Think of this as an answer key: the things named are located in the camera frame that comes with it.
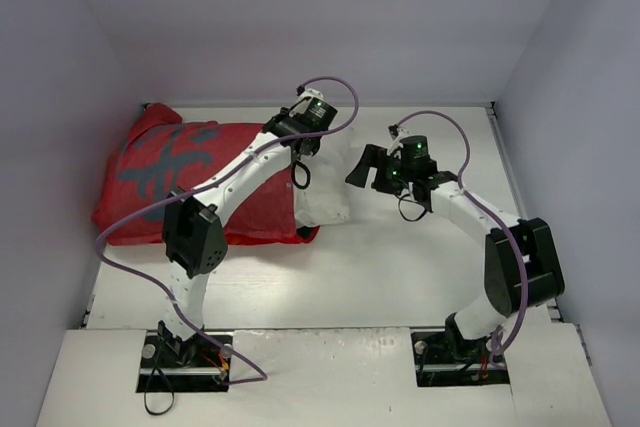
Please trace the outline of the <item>white pillow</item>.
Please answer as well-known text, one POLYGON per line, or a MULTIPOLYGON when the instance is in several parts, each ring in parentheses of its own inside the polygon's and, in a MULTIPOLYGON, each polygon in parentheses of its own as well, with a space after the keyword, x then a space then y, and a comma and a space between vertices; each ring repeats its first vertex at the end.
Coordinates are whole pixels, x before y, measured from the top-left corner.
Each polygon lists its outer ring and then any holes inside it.
POLYGON ((338 225, 351 219, 344 179, 348 173, 353 137, 354 129, 351 127, 324 136, 319 152, 313 157, 303 158, 303 164, 311 173, 311 181, 305 190, 294 188, 294 218, 298 228, 338 225))

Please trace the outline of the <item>red navy pillowcase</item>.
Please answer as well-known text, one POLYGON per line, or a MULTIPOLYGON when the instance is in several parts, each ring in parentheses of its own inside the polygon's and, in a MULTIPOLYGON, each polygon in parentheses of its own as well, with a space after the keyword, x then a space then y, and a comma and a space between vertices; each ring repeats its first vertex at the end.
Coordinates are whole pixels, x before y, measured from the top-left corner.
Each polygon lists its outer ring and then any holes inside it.
MULTIPOLYGON (((109 156, 91 219, 105 230, 169 192, 190 190, 238 156, 261 126, 254 122, 186 122, 169 106, 149 105, 109 156)), ((306 244, 315 227, 296 221, 291 174, 271 177, 234 212, 224 228, 231 245, 306 244)))

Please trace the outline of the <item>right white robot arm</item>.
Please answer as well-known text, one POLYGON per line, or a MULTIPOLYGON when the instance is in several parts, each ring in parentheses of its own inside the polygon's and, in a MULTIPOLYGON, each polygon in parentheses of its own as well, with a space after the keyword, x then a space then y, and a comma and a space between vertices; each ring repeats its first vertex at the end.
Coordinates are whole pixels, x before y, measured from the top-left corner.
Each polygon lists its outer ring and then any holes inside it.
POLYGON ((565 291, 550 226, 540 218, 491 213, 475 205, 458 177, 440 170, 427 138, 410 135, 391 148, 365 146, 345 182, 359 188, 410 197, 427 213, 449 220, 484 251, 483 287, 467 307, 445 320, 445 352, 464 359, 521 307, 537 307, 565 291))

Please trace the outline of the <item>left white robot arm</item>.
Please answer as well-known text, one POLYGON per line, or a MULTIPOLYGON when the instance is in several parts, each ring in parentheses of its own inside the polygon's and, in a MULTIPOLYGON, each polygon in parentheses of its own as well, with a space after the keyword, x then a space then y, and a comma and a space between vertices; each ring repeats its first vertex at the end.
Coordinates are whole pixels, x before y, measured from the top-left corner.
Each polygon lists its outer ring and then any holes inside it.
POLYGON ((313 156, 320 139, 272 140, 329 129, 337 110, 315 89, 298 95, 290 108, 272 117, 241 154, 212 178, 219 185, 165 208, 162 239, 172 263, 169 290, 182 320, 169 308, 158 324, 164 355, 175 365, 191 365, 199 356, 195 330, 204 327, 203 305, 208 276, 228 252, 224 227, 241 204, 273 176, 291 171, 302 156, 313 156))

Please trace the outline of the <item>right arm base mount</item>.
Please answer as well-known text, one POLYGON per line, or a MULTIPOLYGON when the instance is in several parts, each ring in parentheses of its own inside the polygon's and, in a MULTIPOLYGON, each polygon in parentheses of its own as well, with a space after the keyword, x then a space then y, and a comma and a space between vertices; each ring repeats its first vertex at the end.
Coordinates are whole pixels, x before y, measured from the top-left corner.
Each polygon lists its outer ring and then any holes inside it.
POLYGON ((454 353, 440 330, 412 330, 411 347, 416 385, 419 388, 482 387, 508 385, 504 358, 489 360, 483 340, 472 341, 461 353, 454 353))

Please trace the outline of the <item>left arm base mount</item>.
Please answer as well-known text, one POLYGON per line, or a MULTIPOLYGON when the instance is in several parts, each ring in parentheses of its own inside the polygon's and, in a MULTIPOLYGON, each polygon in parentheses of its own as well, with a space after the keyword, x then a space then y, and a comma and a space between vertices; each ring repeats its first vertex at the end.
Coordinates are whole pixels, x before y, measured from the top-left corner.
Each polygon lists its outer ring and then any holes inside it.
POLYGON ((137 393, 221 393, 229 390, 230 354, 198 337, 193 353, 180 360, 156 332, 142 347, 137 393))

